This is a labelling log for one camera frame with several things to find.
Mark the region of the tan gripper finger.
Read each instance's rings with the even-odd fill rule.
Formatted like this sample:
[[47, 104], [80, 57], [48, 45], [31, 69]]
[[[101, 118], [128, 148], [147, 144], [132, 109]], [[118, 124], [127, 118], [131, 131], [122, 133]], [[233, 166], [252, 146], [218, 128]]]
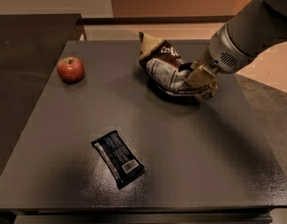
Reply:
[[205, 64], [208, 61], [207, 54], [203, 53], [197, 60], [191, 63], [191, 68], [193, 70], [199, 68], [201, 65]]
[[217, 67], [205, 63], [195, 70], [191, 68], [191, 71], [185, 79], [185, 82], [188, 83], [194, 89], [199, 89], [206, 86], [215, 89], [217, 82], [217, 74]]

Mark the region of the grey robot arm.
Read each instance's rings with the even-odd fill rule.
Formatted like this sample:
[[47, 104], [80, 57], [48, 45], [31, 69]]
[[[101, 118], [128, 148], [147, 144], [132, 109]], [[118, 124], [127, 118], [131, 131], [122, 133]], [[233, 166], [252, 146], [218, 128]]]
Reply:
[[193, 88], [214, 84], [219, 73], [236, 73], [285, 41], [287, 0], [252, 0], [212, 36], [186, 82]]

